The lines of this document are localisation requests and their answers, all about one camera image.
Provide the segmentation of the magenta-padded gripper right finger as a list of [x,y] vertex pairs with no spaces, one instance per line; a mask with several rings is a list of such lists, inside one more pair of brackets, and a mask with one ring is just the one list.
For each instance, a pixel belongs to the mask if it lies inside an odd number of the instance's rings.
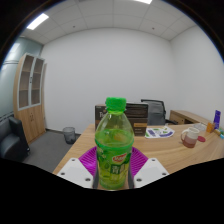
[[146,186],[168,175],[168,171],[156,158],[148,158],[137,148],[132,148],[128,171],[130,189]]

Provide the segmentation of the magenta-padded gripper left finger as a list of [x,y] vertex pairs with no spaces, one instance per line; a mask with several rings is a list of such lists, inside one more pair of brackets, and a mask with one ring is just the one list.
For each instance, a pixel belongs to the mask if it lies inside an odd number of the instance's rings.
[[79,158],[70,158],[58,176],[78,186],[96,189],[99,181],[96,150],[93,147]]

